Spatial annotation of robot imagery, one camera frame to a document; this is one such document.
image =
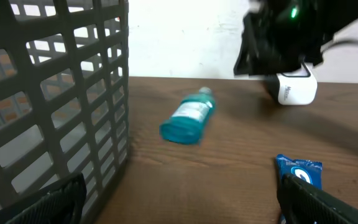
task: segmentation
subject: white wall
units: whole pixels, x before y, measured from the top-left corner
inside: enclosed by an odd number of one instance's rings
[[[248,9],[247,0],[130,0],[129,75],[234,78]],[[358,38],[358,22],[339,36]],[[325,59],[315,69],[319,81],[358,82],[358,48]]]

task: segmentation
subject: teal bottle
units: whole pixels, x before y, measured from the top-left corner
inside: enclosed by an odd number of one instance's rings
[[[163,139],[180,144],[195,144],[203,136],[209,117],[215,110],[215,99],[209,88],[187,96],[170,119],[160,125]]]

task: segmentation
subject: gray plastic basket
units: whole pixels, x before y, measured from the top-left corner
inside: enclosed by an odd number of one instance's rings
[[[127,15],[126,0],[0,0],[0,209],[77,171],[83,221],[97,213],[129,153]]]

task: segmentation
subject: bottle label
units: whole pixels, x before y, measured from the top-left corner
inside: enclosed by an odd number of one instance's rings
[[[180,105],[172,117],[184,116],[203,122],[210,108],[206,103],[187,102]]]

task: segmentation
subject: wooden table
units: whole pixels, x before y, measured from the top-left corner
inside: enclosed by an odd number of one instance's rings
[[[161,140],[160,123],[202,86],[217,108],[201,144]],[[277,223],[277,154],[323,162],[323,189],[358,208],[358,84],[277,106],[257,81],[130,78],[129,108],[132,159],[96,223]]]

